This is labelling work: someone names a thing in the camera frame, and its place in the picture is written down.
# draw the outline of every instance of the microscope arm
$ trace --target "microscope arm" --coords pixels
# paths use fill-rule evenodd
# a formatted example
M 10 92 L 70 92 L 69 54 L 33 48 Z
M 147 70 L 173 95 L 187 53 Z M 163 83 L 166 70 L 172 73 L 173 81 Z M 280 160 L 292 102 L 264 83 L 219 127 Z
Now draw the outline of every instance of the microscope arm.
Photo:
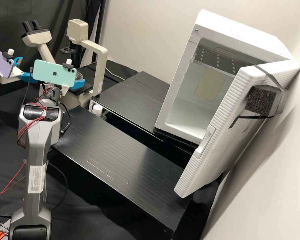
M 97 96 L 99 93 L 101 93 L 102 90 L 104 72 L 105 72 L 107 57 L 108 57 L 108 50 L 90 40 L 83 40 L 80 42 L 80 45 L 88 50 L 95 52 L 98 55 L 97 62 L 96 62 L 97 64 L 96 72 L 94 76 L 94 83 L 92 89 L 92 95 Z
M 38 49 L 43 61 L 56 63 L 56 61 L 54 60 L 53 56 L 51 55 L 51 52 L 46 44 L 38 45 L 37 49 Z

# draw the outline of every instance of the microscope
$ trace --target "microscope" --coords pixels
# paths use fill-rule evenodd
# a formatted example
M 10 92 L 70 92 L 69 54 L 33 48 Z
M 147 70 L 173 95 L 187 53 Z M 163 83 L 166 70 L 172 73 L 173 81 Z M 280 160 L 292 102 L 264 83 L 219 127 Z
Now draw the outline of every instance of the microscope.
M 23 207 L 11 218 L 9 240 L 50 239 L 51 211 L 43 206 L 47 153 L 61 132 L 62 110 L 57 104 L 74 85 L 76 73 L 70 59 L 62 65 L 42 60 L 34 63 L 33 79 L 48 80 L 54 86 L 46 88 L 37 102 L 25 104 L 20 110 L 17 140 L 28 155 L 26 184 Z
M 23 42 L 29 47 L 37 47 L 44 61 L 55 63 L 55 60 L 47 47 L 47 43 L 52 39 L 50 31 L 42 28 L 37 20 L 33 20 L 32 25 L 33 29 L 28 21 L 23 22 L 23 26 L 26 30 L 26 33 L 22 35 Z M 70 46 L 61 49 L 61 52 L 64 54 L 71 54 L 75 67 L 79 67 L 82 47 L 97 54 L 96 71 L 92 90 L 79 95 L 69 92 L 61 100 L 69 109 L 78 105 L 85 107 L 88 105 L 91 97 L 101 93 L 108 50 L 88 40 L 88 24 L 80 19 L 73 19 L 68 22 L 67 36 L 70 40 Z M 52 83 L 45 83 L 44 85 L 46 88 L 53 86 Z M 43 88 L 40 87 L 39 95 L 41 95 L 42 92 Z

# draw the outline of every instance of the open cabinet door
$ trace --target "open cabinet door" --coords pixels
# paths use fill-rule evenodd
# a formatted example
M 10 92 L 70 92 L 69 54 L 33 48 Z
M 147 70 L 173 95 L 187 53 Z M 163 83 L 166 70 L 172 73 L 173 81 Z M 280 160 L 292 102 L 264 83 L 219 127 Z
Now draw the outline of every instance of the open cabinet door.
M 300 70 L 294 60 L 261 64 L 283 88 L 287 88 Z M 242 67 L 214 114 L 206 133 L 184 169 L 174 191 L 186 197 L 214 181 L 232 166 L 263 123 L 263 119 L 235 119 L 239 115 L 256 116 L 245 110 L 246 97 L 253 85 L 275 86 L 261 70 Z

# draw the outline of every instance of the white sticker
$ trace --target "white sticker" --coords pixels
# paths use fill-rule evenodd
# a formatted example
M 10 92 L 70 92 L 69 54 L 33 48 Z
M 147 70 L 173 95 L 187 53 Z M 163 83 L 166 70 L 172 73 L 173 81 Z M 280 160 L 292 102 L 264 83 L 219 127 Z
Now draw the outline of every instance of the white sticker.
M 42 166 L 30 166 L 28 193 L 41 193 L 46 177 L 46 164 Z
M 101 92 L 101 89 L 102 89 L 102 82 L 99 83 L 98 92 Z

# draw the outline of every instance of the white wall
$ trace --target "white wall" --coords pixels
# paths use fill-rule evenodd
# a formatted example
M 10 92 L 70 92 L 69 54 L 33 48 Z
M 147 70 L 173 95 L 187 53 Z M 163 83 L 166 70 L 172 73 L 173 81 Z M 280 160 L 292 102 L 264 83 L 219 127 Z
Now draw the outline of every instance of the white wall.
M 109 59 L 170 83 L 201 8 L 274 34 L 290 50 L 300 35 L 300 0 L 108 0 L 100 43 Z

